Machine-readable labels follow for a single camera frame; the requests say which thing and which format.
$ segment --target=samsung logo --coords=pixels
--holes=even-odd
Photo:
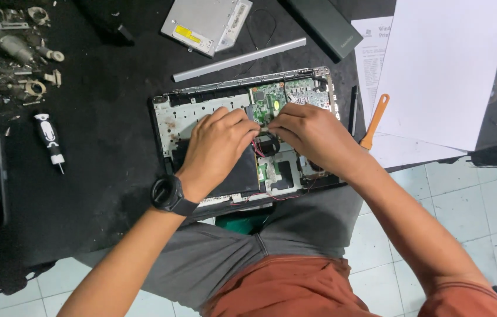
[[[347,44],[349,44],[352,41],[353,38],[354,38],[354,35],[352,35],[351,37],[349,37],[348,40],[346,40],[343,43],[343,45],[341,45],[340,47],[344,48]]]

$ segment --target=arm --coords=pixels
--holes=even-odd
[[[176,176],[184,196],[199,203],[231,172],[260,126],[243,110],[217,109],[192,131]],[[150,268],[185,217],[150,208],[94,267],[62,306],[59,317],[125,316]]]
[[[347,181],[364,198],[426,294],[446,281],[468,280],[489,286],[456,239],[329,111],[288,104],[269,128],[312,162]]]

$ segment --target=black watch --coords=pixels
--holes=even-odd
[[[157,179],[150,191],[150,200],[159,210],[190,216],[199,204],[184,198],[182,182],[175,175],[165,175]]]

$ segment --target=black and white screwdriver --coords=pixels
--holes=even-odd
[[[47,113],[39,113],[33,116],[37,119],[38,131],[41,134],[41,139],[45,142],[45,146],[49,150],[51,155],[51,162],[54,165],[58,165],[61,168],[61,173],[65,172],[62,170],[62,163],[65,162],[65,158],[61,154],[61,149],[58,146],[58,134],[57,129],[51,124],[49,120],[49,115]]]

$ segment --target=gray pants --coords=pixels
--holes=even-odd
[[[362,198],[345,186],[278,203],[259,234],[238,234],[205,223],[182,227],[168,241],[141,289],[200,311],[233,275],[266,256],[341,258],[361,206]],[[76,259],[93,267],[109,250]]]

